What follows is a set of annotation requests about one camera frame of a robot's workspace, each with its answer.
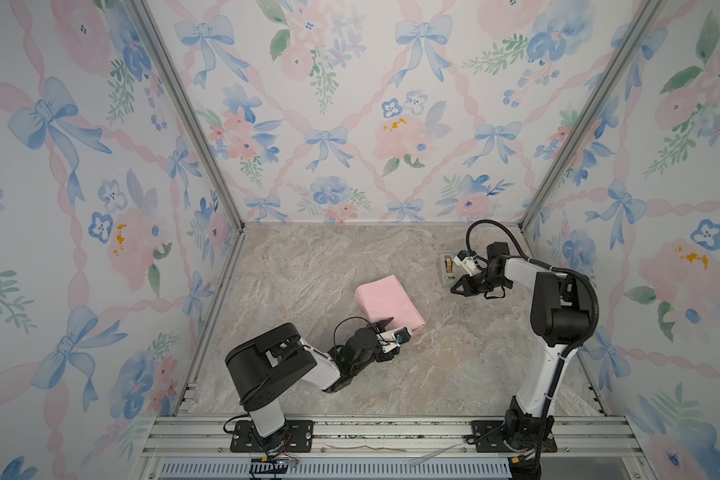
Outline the purple wrapping paper sheet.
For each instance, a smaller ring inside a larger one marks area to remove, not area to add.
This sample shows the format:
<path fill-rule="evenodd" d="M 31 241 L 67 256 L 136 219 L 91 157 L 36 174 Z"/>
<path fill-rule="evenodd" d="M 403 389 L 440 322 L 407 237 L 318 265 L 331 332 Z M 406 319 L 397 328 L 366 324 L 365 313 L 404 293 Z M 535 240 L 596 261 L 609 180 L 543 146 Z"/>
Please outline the purple wrapping paper sheet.
<path fill-rule="evenodd" d="M 407 327 L 416 334 L 426 327 L 425 320 L 395 275 L 360 285 L 354 292 L 354 299 L 370 322 L 391 319 L 388 330 Z"/>

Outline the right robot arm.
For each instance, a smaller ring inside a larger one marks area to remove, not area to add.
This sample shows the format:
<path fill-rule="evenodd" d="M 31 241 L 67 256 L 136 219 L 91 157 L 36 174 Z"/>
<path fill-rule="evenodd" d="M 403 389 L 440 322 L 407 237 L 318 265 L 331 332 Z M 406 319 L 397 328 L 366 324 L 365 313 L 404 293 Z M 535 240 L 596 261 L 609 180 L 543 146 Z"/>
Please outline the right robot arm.
<path fill-rule="evenodd" d="M 526 287 L 531 293 L 529 323 L 536 335 L 530 370 L 504 419 L 473 422 L 467 442 L 480 452 L 524 452 L 542 446 L 551 439 L 557 390 L 569 360 L 597 328 L 596 293 L 579 272 L 514 256 L 505 242 L 489 245 L 483 260 L 462 250 L 452 263 L 464 271 L 451 287 L 453 294 L 493 300 L 496 289 Z"/>

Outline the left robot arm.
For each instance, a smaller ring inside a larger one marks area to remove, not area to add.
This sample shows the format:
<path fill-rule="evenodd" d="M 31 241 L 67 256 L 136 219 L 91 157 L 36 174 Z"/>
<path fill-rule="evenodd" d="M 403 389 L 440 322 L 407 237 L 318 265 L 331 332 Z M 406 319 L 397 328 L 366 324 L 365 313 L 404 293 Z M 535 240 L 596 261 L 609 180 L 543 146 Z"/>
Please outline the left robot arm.
<path fill-rule="evenodd" d="M 393 329 L 393 320 L 366 320 L 344 343 L 323 352 L 285 323 L 232 349 L 225 365 L 245 414 L 234 420 L 233 452 L 258 448 L 269 456 L 286 449 L 308 452 L 311 421 L 288 421 L 279 398 L 303 381 L 324 393 L 336 393 L 374 363 L 393 360 L 411 340 L 409 328 Z"/>

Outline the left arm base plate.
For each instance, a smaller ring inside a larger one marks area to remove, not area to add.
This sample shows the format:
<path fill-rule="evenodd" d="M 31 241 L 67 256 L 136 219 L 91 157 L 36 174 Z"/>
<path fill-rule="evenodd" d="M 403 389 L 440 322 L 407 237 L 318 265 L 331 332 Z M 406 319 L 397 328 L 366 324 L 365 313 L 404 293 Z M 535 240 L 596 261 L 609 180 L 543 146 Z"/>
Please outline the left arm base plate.
<path fill-rule="evenodd" d="M 286 420 L 272 435 L 261 436 L 251 420 L 238 420 L 231 431 L 229 450 L 232 453 L 309 453 L 314 437 L 311 420 Z"/>

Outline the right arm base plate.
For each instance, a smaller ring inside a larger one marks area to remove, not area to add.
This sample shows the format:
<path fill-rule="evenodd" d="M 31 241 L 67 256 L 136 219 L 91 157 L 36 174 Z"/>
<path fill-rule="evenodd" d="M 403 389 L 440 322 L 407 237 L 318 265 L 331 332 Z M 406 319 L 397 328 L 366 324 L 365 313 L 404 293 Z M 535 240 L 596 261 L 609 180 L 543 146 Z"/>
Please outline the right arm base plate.
<path fill-rule="evenodd" d="M 475 420 L 464 437 L 478 453 L 532 453 L 538 446 L 542 422 L 538 418 L 507 426 L 504 420 Z"/>

